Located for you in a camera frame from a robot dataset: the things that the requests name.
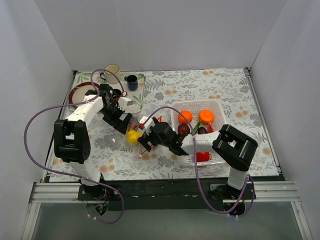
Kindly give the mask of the fake yellow lemon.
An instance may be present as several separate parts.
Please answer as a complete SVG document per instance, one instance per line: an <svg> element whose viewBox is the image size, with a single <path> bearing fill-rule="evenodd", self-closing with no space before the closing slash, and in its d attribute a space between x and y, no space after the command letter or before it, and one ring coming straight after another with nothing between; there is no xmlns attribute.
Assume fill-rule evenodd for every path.
<svg viewBox="0 0 320 240"><path fill-rule="evenodd" d="M126 133L126 139L129 145L136 146L139 144L138 138L143 135L141 131L129 130Z"/></svg>

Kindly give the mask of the clear zip top bag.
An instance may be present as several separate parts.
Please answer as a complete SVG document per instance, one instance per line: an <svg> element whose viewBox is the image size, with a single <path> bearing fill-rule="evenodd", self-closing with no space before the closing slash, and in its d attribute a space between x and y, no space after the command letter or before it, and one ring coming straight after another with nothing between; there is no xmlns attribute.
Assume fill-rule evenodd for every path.
<svg viewBox="0 0 320 240"><path fill-rule="evenodd" d="M125 135L127 145L130 150L134 150L138 154L138 159L141 159L150 151L154 151L157 144L154 145L149 137L151 136L150 127L155 126L154 121L150 118L146 124L148 116L145 115L130 115L124 114L119 119L119 124L115 125L116 130Z"/></svg>

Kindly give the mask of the fake dark beet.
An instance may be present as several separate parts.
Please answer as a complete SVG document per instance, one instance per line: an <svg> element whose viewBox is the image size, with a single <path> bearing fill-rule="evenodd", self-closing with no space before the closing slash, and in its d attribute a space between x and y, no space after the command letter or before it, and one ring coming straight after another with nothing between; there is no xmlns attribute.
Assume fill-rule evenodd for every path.
<svg viewBox="0 0 320 240"><path fill-rule="evenodd" d="M181 135L189 135L191 133L190 127L185 123L180 124L177 128L177 131Z"/></svg>

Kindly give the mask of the fake whole orange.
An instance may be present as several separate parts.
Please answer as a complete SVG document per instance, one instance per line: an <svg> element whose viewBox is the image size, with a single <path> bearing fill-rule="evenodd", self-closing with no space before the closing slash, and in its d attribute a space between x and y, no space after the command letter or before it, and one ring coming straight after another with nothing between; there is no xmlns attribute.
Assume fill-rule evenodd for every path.
<svg viewBox="0 0 320 240"><path fill-rule="evenodd" d="M193 121L193 114L190 111L182 110L178 115L178 122L180 124L188 124Z"/></svg>

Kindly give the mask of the fake green chili pepper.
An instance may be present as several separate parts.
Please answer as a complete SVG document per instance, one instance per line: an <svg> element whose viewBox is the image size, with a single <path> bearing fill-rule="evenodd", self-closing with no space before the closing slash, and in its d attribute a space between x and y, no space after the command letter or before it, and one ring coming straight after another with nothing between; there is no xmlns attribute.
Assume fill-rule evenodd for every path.
<svg viewBox="0 0 320 240"><path fill-rule="evenodd" d="M193 128L193 132L194 132L195 134L198 132L198 129L200 128L201 124L202 124L202 121L200 120L200 121L196 124L196 126Z"/></svg>

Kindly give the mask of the fake purple eggplant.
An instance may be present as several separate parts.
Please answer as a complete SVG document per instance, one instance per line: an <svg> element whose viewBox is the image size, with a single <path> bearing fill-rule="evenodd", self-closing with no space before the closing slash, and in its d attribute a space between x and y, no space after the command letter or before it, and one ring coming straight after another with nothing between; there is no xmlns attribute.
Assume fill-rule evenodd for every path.
<svg viewBox="0 0 320 240"><path fill-rule="evenodd" d="M199 135L203 135L203 134L207 134L208 131L207 131L207 129L206 129L205 127L199 127L197 133L198 133Z"/></svg>

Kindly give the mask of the white plastic basket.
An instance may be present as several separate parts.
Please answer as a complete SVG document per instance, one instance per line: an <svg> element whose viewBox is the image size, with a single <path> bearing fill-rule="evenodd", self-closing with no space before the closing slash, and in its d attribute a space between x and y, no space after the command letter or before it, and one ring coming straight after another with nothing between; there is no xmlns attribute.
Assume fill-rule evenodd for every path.
<svg viewBox="0 0 320 240"><path fill-rule="evenodd" d="M219 134L219 130L223 125L227 124L227 120L223 111L221 104L214 99L202 99L202 100L185 100L178 101L172 104L172 107L180 111L189 111L192 114L192 121L190 122L192 128L195 128L196 134L206 133L216 133L216 136ZM213 122L206 123L204 120L199 120L199 113L203 110L208 110L214 115ZM171 125L172 129L179 133L179 122L178 113L174 110L171 110ZM192 166L194 167L194 155L193 151L191 155L186 156L177 156L177 161L180 165L183 166ZM216 153L208 152L199 154L199 160L197 160L197 166L213 166L213 165L223 165L225 161Z"/></svg>

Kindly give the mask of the fake orange half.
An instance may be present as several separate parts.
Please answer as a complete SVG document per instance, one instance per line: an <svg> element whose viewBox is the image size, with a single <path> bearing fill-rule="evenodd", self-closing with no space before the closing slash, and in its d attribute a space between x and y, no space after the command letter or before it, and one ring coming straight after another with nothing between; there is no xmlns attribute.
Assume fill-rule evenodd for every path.
<svg viewBox="0 0 320 240"><path fill-rule="evenodd" d="M198 114L198 119L202 124L208 125L209 123L213 123L215 120L215 115L212 111L208 109L203 109Z"/></svg>

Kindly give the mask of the fake red apple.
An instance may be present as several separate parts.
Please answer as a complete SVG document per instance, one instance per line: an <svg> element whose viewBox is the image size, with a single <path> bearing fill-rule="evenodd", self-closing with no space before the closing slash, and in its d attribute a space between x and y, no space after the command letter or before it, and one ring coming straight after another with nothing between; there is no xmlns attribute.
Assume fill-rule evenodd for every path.
<svg viewBox="0 0 320 240"><path fill-rule="evenodd" d="M197 162L207 162L211 159L211 154L209 152L197 152L196 161Z"/></svg>

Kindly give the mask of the fake watermelon slice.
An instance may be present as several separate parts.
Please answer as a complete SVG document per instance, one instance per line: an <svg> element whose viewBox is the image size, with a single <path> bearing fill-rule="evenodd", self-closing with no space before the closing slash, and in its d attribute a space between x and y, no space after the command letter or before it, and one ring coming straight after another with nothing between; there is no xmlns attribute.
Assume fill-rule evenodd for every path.
<svg viewBox="0 0 320 240"><path fill-rule="evenodd" d="M213 133L214 131L215 130L214 130L214 127L213 127L212 123L209 122L208 125L207 125L207 132L208 133Z"/></svg>

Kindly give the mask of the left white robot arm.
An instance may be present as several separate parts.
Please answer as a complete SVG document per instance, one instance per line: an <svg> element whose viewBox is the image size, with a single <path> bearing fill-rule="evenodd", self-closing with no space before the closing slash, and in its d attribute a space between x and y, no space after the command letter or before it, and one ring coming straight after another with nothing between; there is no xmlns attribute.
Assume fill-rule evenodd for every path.
<svg viewBox="0 0 320 240"><path fill-rule="evenodd" d="M132 117L126 110L133 101L108 84L101 84L99 91L88 90L82 101L84 104L79 104L66 119L55 121L54 154L71 165L81 184L90 186L89 194L95 200L101 200L107 193L106 187L99 183L102 175L92 164L85 163L91 152L87 126L101 112L107 124L125 135Z"/></svg>

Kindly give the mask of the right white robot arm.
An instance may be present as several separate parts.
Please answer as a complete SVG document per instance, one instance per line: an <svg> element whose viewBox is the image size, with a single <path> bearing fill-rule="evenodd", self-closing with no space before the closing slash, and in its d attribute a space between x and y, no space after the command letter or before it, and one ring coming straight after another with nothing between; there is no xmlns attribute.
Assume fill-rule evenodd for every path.
<svg viewBox="0 0 320 240"><path fill-rule="evenodd" d="M177 156L190 156L197 153L215 153L230 166L226 192L237 199L245 192L247 178L258 143L230 124L224 124L218 131L205 134L176 133L167 122L151 118L138 126L143 134L138 142L150 151L152 146L164 146Z"/></svg>

